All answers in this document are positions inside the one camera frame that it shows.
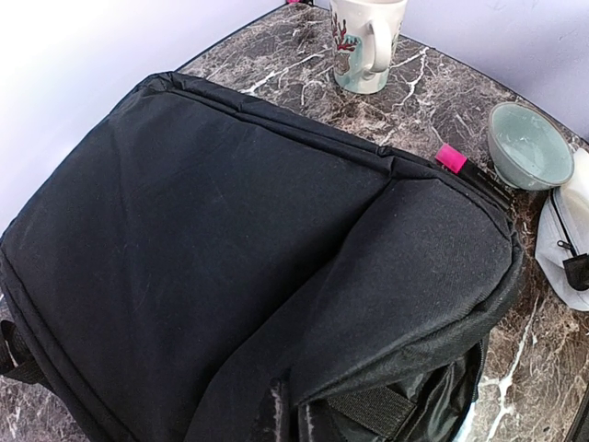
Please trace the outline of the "white paper tissue pack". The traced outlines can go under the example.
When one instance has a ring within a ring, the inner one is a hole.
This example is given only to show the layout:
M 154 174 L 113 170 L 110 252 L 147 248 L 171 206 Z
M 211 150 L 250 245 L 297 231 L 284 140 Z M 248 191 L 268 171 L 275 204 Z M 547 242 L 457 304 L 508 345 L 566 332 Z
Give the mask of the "white paper tissue pack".
M 549 191 L 537 229 L 535 259 L 555 294 L 569 307 L 588 309 L 588 152 L 573 154 L 574 172 Z

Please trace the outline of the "black student backpack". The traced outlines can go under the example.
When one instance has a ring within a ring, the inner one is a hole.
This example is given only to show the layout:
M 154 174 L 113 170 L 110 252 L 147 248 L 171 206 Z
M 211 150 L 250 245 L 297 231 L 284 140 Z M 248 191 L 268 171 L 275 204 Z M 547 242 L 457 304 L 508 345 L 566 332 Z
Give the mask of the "black student backpack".
M 1 372 L 93 441 L 450 441 L 523 258 L 429 161 L 155 74 L 4 232 Z

